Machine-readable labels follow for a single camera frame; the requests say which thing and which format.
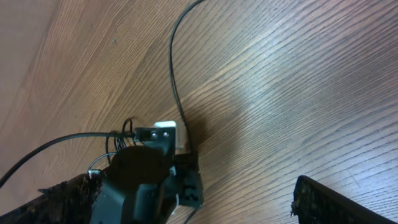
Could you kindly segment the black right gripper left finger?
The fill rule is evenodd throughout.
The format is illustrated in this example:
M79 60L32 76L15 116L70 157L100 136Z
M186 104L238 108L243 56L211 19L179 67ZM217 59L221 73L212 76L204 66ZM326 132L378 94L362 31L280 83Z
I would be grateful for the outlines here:
M86 224L100 193L102 175L80 174L46 189L41 196L1 215L1 224Z

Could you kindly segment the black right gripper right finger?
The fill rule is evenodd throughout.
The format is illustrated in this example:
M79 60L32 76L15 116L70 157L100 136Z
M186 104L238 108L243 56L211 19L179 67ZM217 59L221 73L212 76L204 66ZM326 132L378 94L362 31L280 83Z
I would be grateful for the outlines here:
M291 215L300 224L390 224L385 218L325 185L301 175L294 188Z

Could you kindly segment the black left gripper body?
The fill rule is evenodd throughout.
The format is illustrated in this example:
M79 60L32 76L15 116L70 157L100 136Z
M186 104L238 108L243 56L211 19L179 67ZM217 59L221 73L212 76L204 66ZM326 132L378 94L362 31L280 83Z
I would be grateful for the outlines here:
M104 177L91 223L167 223L180 205L202 207L197 157L177 154L165 131L136 128L139 145L113 153L105 169L90 169L90 176Z

